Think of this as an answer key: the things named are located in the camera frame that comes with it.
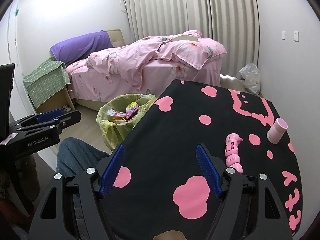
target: plastic bag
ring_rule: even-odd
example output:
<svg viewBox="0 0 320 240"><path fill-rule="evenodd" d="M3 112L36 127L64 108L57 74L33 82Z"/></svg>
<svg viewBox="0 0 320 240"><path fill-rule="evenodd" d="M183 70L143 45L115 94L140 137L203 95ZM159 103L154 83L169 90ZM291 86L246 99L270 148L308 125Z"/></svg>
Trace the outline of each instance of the plastic bag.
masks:
<svg viewBox="0 0 320 240"><path fill-rule="evenodd" d="M255 64L248 64L240 70L244 78L244 86L249 92L260 94L260 72Z"/></svg>
<svg viewBox="0 0 320 240"><path fill-rule="evenodd" d="M104 143L111 151L123 142L156 100L154 95L128 94L116 97L100 109L97 124L100 126ZM108 110L114 109L125 113L126 107L132 102L137 102L139 110L130 121L119 124L109 121L112 117L108 115Z"/></svg>

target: beige upholstered headboard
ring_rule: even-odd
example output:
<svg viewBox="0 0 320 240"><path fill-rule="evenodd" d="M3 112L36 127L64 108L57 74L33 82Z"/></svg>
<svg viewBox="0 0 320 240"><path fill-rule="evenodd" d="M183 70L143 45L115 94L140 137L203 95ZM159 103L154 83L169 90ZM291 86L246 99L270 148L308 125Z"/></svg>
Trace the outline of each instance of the beige upholstered headboard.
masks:
<svg viewBox="0 0 320 240"><path fill-rule="evenodd" d="M115 48L125 45L121 30L110 30L107 31L107 33L109 34L110 41Z"/></svg>

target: white cord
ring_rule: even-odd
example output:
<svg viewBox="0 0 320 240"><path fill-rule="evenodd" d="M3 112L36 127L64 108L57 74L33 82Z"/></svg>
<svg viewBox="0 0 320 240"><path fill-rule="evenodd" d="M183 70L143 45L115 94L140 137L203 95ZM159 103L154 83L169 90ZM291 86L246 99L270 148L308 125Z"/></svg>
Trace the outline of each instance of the white cord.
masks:
<svg viewBox="0 0 320 240"><path fill-rule="evenodd" d="M122 0L120 0L120 9L121 9L121 11L122 11L122 12L126 12L126 11L127 11L127 3L125 2L125 0L123 0L124 5L125 5L125 9L123 10L123 9L121 8L121 2L122 2Z"/></svg>

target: person's leg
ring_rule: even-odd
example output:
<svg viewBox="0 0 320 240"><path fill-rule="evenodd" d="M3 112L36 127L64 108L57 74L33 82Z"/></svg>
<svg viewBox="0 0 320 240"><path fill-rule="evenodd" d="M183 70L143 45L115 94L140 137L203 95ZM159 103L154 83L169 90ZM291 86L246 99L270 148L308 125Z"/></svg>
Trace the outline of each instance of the person's leg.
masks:
<svg viewBox="0 0 320 240"><path fill-rule="evenodd" d="M76 138L64 139L58 149L57 172L76 176L109 155Z"/></svg>

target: silver screw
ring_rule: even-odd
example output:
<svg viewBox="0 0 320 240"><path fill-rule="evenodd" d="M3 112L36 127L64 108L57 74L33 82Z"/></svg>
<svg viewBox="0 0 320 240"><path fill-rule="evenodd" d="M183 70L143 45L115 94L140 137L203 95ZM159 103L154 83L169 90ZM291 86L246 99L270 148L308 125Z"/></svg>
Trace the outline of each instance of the silver screw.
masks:
<svg viewBox="0 0 320 240"><path fill-rule="evenodd" d="M235 172L236 172L236 171L235 171L234 168L231 168L231 167L227 168L227 173L229 173L229 174L234 174Z"/></svg>
<svg viewBox="0 0 320 240"><path fill-rule="evenodd" d="M92 173L94 173L95 171L96 171L95 168L89 168L89 169L87 169L87 173L88 173L88 174L92 174Z"/></svg>
<svg viewBox="0 0 320 240"><path fill-rule="evenodd" d="M268 178L268 176L264 173L261 173L260 178L266 180Z"/></svg>
<svg viewBox="0 0 320 240"><path fill-rule="evenodd" d="M57 173L55 176L54 176L54 179L61 179L62 177L62 174L61 173Z"/></svg>

